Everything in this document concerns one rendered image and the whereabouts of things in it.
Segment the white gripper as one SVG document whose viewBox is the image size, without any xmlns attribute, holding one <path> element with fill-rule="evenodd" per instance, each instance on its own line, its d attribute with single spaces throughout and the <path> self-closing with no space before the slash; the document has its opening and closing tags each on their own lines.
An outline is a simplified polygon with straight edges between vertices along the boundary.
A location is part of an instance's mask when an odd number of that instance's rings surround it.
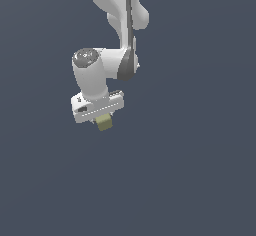
<svg viewBox="0 0 256 236">
<path fill-rule="evenodd" d="M 116 90 L 106 94 L 100 100 L 85 99 L 82 93 L 71 98 L 72 112 L 76 123 L 90 121 L 96 123 L 96 117 L 109 113 L 114 115 L 116 110 L 124 107 L 124 93 Z"/>
</svg>

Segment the small olive yellow cube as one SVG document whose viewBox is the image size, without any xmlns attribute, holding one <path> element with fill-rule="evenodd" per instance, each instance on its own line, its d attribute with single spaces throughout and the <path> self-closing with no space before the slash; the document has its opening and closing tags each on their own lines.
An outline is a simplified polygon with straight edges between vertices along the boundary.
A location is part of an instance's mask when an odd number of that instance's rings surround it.
<svg viewBox="0 0 256 236">
<path fill-rule="evenodd" d="M 112 118 L 109 113 L 96 117 L 95 121 L 100 131 L 107 130 L 113 126 Z"/>
</svg>

